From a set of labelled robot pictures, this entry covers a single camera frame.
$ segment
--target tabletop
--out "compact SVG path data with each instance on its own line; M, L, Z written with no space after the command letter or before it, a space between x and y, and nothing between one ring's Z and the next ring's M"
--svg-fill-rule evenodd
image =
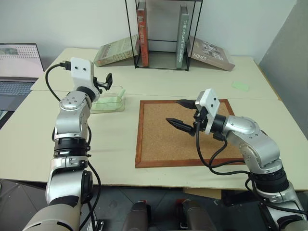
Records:
M52 65L71 57L93 61L96 52L95 49L67 48ZM221 98L278 99L251 57L234 56L233 59L235 68L230 72L195 60L192 60L189 71L135 69L133 60L128 59L103 67L94 66L94 76L104 82L107 74L112 73L113 84L123 86L127 94L194 97L204 89L214 88ZM248 85L249 90L232 87L235 81ZM53 90L70 91L73 87L70 71L60 67L49 73L49 82ZM48 90L45 78L39 78L31 89Z
M67 92L56 92L60 98ZM90 161L105 185L168 186L244 189L244 174L217 176L206 167L161 167L135 169L135 152L140 100L176 100L178 96L125 94L123 112L92 114ZM302 177L308 157L308 141L279 100L228 98L236 116L247 116L273 138L281 151L288 179L296 190L307 190ZM60 109L48 91L32 91L0 130L0 177L46 182L54 142L51 133ZM245 165L224 166L220 171L247 170Z

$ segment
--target book spine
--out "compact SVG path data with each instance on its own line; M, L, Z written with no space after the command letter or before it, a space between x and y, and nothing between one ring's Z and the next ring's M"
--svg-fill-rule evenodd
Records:
M137 20L138 20L142 65L149 66L149 45L148 45L148 33L146 25L146 8L144 10L137 10Z
M176 67L182 68L183 56L185 51L185 43L188 34L188 14L180 11L179 28L178 28L178 42L177 42L177 60Z

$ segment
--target cable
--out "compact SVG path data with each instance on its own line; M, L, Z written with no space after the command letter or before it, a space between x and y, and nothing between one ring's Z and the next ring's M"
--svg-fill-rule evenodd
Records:
M239 173L244 173L244 174L249 174L249 172L247 171L233 171L233 172L216 172L215 170L213 170L213 168L216 168L216 167L220 167L220 166L223 166L223 165L227 165L227 164L231 164L231 163L237 163L237 162L243 162L243 161L240 161L240 160L231 160L231 161L226 161L226 162L223 162L223 163L220 163L220 164L217 164L217 165L212 165L212 162L214 161L215 157L221 153L228 145L228 142L227 140L224 140L224 145L218 149L213 155L212 157L210 158L210 162L207 163L204 159L203 159L203 156L202 156L202 153L201 153L201 150L200 150L200 121L197 121L197 124L196 124L196 148L197 148L197 152L198 152L198 155L199 155L199 158L201 160L201 162L210 169L210 171L214 174L217 174L217 175L233 175L233 174L239 174Z
M53 96L58 100L60 101L60 98L56 95L56 93L54 93L54 91L51 89L51 86L49 84L49 81L48 81L48 74L51 70L53 70L54 68L58 67L58 66L61 66L61 64L55 64L53 66L51 66L50 68L48 68L48 70L46 71L46 74L45 74L45 82L46 82L46 85L48 87L48 89L50 90L50 92L53 94Z
M224 145L219 148L213 155L212 157L210 158L210 161L209 161L209 165L210 165L210 171L214 174L217 174L217 175L221 175L221 176L226 176L226 175L233 175L233 174L239 174L239 173L244 173L244 174L249 174L249 172L247 171L242 171L242 170L239 170L239 171L233 171L233 172L216 172L214 169L213 169L213 166L212 166L212 163L215 159L216 156L218 156L219 153L221 153L228 145L228 141L225 139L224 140Z
M91 168L91 170L93 171L96 179L97 179L97 182L98 182L98 191L97 191L97 196L96 196L96 199L95 199L95 202L93 204L93 207L92 209L89 211L89 214L86 216L85 220L82 222L82 224L80 225L79 229L81 230L82 227L84 227L84 225L87 223L88 219L90 218L91 216L91 213L93 213L97 203L98 203L98 200L100 198L100 195L101 195L101 179L99 177L99 175L97 174L96 170L93 168L93 166L91 165L90 161L88 161L88 165L89 167Z
M252 190L248 187L248 183L250 181L251 181L251 184L252 184ZM245 187L248 189L248 191L252 192L255 195L255 197L258 199L258 201L260 201L260 203L263 203L267 207L270 207L270 208L273 208L273 209L276 209L276 210L280 210L280 211L284 211L284 212L299 213L299 214L304 214L304 215L308 216L308 212L306 212L306 211L297 210L297 209L290 209L290 208L283 208L283 207L272 205L272 204L264 201L264 199L257 193L257 188L256 188L255 182L253 180L251 180L250 178L248 178L246 180Z
M92 139L92 131L88 125L88 132L89 132L89 138L88 138L88 146L90 146L90 143L91 143L91 139Z
M91 206L90 201L88 202L88 207L89 207L89 211L91 211L92 206ZM92 230L95 231L96 230L96 225L95 225L95 219L94 219L93 213L91 213L91 224L92 224Z
M51 134L51 140L52 140L53 142L56 141L56 140L54 139L54 132L55 132L55 129L56 129L56 127L53 127L53 131L52 131L52 134Z

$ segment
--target robotic arm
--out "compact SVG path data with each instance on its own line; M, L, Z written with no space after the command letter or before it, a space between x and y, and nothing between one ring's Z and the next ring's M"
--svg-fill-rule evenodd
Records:
M192 136L199 131L212 132L215 139L228 140L239 148L249 168L254 193L262 201L259 208L269 230L291 230L295 222L296 230L308 228L307 217L303 213L291 212L302 211L303 207L287 180L279 148L260 130L256 121L247 117L218 115L219 100L213 89L202 91L196 101L180 100L178 103L196 109L195 122L191 127L180 120L166 118L171 125Z
M92 173L88 167L88 118L92 103L104 87L109 90L112 75L105 83L93 76L93 63L71 59L74 90L60 100L60 113L53 133L55 141L51 171L46 187L48 206L28 222L24 231L78 231L81 205L92 198Z

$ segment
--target clear plastic container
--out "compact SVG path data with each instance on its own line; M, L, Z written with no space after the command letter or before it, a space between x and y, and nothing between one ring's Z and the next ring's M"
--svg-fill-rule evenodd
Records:
M98 101L92 104L91 114L124 111L124 92L125 89L122 86L112 86L109 91L101 94Z

